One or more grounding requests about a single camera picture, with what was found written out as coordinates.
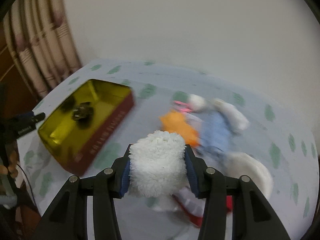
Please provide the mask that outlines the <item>white shoe shine cloth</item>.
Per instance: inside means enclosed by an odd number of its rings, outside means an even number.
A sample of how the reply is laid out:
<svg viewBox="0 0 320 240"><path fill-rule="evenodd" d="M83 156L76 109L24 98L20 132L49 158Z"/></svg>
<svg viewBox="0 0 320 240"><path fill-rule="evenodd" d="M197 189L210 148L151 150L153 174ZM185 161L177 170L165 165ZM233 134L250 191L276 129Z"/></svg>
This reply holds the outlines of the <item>white shoe shine cloth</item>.
<svg viewBox="0 0 320 240"><path fill-rule="evenodd" d="M221 99L214 99L213 106L226 117L233 133L240 134L248 129L248 119L234 105Z"/></svg>

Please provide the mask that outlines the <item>white fluffy cloth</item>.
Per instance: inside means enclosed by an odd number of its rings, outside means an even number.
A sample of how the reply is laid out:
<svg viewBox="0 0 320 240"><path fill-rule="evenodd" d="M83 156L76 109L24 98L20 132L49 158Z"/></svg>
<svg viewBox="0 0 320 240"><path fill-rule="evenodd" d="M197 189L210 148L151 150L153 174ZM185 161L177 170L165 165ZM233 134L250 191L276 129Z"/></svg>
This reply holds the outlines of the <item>white fluffy cloth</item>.
<svg viewBox="0 0 320 240"><path fill-rule="evenodd" d="M129 149L129 192L139 197L171 195L187 181L185 141L177 133L155 131Z"/></svg>

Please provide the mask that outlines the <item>beige patterned curtain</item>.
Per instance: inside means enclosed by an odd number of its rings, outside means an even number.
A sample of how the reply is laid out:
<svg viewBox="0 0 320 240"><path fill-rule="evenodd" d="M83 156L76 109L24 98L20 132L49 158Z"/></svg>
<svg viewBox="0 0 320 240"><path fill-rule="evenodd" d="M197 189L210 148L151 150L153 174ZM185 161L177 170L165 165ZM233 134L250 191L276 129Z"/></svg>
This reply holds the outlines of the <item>beige patterned curtain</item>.
<svg viewBox="0 0 320 240"><path fill-rule="evenodd" d="M35 96L44 98L82 67L64 0L13 0L3 25L10 55Z"/></svg>

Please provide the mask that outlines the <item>dark wooden furniture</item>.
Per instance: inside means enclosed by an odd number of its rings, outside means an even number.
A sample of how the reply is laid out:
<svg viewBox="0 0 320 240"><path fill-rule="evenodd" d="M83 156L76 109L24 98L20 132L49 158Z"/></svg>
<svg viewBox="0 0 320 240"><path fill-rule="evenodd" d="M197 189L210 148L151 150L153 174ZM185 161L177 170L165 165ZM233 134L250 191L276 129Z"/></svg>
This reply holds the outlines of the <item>dark wooden furniture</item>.
<svg viewBox="0 0 320 240"><path fill-rule="evenodd" d="M27 113L39 102L23 81L13 59L11 58L1 22L1 84L5 85L7 100L4 105L4 116Z"/></svg>

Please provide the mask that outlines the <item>red gold toffee tin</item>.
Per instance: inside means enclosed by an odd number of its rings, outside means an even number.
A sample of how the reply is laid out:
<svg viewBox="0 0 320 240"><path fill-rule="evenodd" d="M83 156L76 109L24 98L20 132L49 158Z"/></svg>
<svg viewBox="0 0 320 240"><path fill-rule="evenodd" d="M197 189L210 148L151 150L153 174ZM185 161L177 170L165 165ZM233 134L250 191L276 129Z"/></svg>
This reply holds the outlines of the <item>red gold toffee tin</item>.
<svg viewBox="0 0 320 240"><path fill-rule="evenodd" d="M89 79L45 119L38 135L66 171L82 176L134 105L129 86Z"/></svg>

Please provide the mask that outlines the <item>blue towel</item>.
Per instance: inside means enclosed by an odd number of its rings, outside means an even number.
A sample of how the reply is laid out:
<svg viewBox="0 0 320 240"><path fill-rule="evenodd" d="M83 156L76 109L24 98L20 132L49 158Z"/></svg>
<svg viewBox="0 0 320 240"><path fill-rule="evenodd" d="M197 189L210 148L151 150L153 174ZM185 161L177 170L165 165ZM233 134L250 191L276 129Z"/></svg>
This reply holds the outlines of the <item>blue towel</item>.
<svg viewBox="0 0 320 240"><path fill-rule="evenodd" d="M201 154L224 154L231 145L233 132L226 117L217 111L205 116L199 133L199 146Z"/></svg>

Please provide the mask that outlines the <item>sachet with pink ribbon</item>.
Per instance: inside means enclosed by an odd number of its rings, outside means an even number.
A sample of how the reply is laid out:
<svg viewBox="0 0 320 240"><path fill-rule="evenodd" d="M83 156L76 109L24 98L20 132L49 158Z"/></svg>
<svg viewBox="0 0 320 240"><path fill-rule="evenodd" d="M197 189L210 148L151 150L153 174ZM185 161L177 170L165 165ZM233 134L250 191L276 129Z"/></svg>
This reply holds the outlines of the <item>sachet with pink ribbon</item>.
<svg viewBox="0 0 320 240"><path fill-rule="evenodd" d="M174 108L174 110L176 110L182 114L193 113L193 110L191 109L190 105L185 102L174 100L173 101L173 108Z"/></svg>

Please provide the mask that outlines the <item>orange plush toy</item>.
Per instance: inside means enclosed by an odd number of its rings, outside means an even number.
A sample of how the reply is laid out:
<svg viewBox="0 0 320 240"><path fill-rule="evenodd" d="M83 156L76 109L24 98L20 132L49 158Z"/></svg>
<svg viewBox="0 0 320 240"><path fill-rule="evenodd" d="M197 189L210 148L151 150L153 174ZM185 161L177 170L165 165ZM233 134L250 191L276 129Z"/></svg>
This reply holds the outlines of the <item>orange plush toy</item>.
<svg viewBox="0 0 320 240"><path fill-rule="evenodd" d="M177 111L169 111L159 117L162 129L169 133L179 134L187 145L197 147L200 144L199 133L190 124L187 123L184 114Z"/></svg>

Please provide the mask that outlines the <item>red white satin sleep mask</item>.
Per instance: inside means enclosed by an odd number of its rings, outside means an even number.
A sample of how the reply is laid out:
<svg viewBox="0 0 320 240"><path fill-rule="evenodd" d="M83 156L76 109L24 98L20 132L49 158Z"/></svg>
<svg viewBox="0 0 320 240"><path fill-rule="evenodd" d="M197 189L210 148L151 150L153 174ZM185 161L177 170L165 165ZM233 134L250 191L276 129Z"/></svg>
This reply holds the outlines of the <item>red white satin sleep mask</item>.
<svg viewBox="0 0 320 240"><path fill-rule="evenodd" d="M195 227L200 228L203 221L206 200L196 198L189 187L182 188L177 193L174 193L172 197L187 215L190 222Z"/></svg>

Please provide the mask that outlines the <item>pink green wipes pack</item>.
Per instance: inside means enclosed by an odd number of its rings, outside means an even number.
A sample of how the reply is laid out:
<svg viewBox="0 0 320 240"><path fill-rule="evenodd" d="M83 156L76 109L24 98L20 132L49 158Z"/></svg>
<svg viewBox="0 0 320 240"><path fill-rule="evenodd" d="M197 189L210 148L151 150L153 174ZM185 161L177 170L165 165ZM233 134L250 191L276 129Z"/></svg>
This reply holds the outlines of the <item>pink green wipes pack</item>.
<svg viewBox="0 0 320 240"><path fill-rule="evenodd" d="M226 154L200 154L196 156L202 158L207 166L213 167L225 176L240 178L243 175L249 176L269 199L273 190L273 178L269 170L259 161L243 152L229 152ZM155 199L152 209L158 212L177 211L178 204L172 196L160 196Z"/></svg>

